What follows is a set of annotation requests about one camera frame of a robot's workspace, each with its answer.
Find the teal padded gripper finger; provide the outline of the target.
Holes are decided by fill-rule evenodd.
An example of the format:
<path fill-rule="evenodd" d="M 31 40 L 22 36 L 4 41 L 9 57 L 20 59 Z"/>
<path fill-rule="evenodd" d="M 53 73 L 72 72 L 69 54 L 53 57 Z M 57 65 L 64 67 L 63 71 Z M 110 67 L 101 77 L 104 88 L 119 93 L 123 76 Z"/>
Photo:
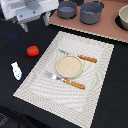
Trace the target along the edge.
<path fill-rule="evenodd" d="M 48 15 L 47 15 L 47 14 L 45 14 L 45 15 L 43 16 L 43 19 L 44 19 L 45 25 L 49 25 L 49 18 L 48 18 Z"/>
<path fill-rule="evenodd" d="M 24 31 L 25 31 L 25 32 L 28 32 L 27 23 L 23 23 L 22 26 L 23 26 Z"/>

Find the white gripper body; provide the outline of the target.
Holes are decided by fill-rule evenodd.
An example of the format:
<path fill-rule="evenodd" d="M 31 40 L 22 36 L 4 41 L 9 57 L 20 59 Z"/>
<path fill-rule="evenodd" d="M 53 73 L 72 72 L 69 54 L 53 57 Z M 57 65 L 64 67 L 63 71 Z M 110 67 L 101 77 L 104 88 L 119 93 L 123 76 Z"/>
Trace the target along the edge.
<path fill-rule="evenodd" d="M 42 13 L 57 9 L 58 5 L 58 0 L 1 0 L 5 19 L 16 17 L 19 23 L 33 21 Z"/>

